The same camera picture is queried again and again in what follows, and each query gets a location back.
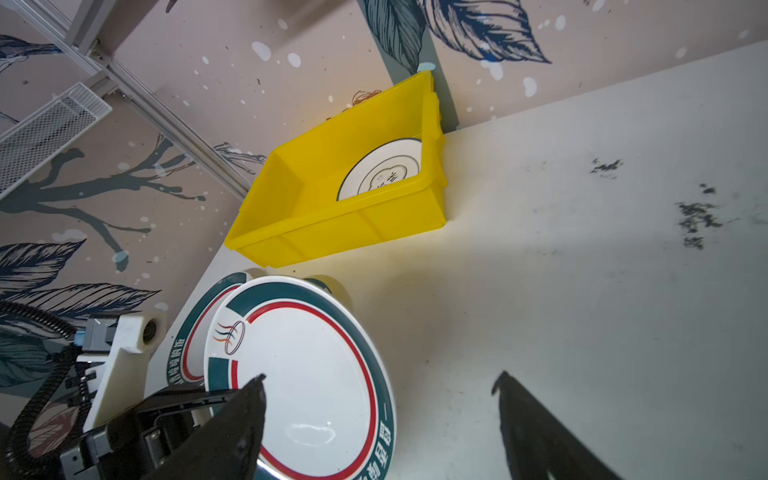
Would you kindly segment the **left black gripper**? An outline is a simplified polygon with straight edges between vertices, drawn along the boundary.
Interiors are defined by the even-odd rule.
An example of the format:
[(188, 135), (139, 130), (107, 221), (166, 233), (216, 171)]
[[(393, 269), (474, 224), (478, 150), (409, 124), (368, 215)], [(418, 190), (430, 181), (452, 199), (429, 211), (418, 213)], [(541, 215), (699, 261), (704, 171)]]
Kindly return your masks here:
[(157, 470), (202, 426), (196, 413), (221, 407), (235, 394), (233, 389), (166, 387), (69, 442), (59, 456), (59, 477), (140, 479)]

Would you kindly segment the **green red rim plate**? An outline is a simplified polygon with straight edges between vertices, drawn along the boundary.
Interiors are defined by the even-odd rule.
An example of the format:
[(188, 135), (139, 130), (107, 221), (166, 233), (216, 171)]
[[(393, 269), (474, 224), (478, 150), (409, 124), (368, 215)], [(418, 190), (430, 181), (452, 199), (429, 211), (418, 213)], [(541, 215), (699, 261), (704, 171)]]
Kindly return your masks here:
[(263, 379), (257, 479), (384, 479), (395, 398), (374, 343), (327, 279), (267, 275), (216, 310), (204, 348), (209, 391)]

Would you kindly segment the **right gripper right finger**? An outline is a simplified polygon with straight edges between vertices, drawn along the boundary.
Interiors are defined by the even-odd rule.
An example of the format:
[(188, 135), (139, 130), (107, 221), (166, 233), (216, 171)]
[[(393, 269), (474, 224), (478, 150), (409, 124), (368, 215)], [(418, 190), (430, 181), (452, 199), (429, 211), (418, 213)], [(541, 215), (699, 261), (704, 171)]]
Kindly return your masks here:
[(496, 379), (492, 393), (499, 396), (500, 432), (513, 479), (619, 478), (508, 372)]

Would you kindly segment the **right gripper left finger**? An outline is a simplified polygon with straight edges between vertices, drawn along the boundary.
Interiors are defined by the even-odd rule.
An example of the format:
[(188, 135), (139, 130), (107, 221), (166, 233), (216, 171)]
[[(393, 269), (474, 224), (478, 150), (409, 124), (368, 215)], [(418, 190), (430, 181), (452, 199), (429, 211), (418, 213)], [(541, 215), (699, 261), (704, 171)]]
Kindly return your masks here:
[(147, 479), (253, 479), (266, 415), (264, 374), (250, 380)]

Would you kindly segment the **white plate flower emblem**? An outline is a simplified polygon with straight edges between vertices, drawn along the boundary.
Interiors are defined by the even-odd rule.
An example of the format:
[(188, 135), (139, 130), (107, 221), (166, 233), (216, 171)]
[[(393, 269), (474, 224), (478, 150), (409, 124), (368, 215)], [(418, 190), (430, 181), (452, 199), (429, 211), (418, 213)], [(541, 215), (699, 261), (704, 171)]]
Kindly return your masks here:
[(342, 201), (412, 178), (421, 172), (422, 142), (404, 138), (369, 152), (348, 172), (337, 194)]

